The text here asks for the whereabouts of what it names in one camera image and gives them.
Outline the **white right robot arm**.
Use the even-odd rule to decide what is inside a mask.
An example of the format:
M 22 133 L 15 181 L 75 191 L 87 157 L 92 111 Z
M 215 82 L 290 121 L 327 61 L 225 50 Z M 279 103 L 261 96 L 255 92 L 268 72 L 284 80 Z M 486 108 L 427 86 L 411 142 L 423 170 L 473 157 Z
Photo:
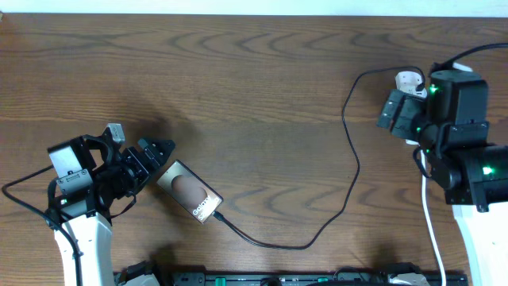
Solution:
M 444 189 L 475 285 L 507 283 L 507 147 L 488 142 L 488 85 L 473 71 L 430 76 L 426 97 L 393 90 L 377 125 L 415 141 Z

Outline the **silver smartphone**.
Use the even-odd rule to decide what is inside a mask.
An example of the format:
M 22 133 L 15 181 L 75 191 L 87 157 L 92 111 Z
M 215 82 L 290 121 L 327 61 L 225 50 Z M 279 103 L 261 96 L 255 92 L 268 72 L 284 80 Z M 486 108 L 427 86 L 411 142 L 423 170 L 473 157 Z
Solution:
M 176 160 L 156 184 L 201 224 L 223 202 L 223 198 L 212 187 L 180 160 Z

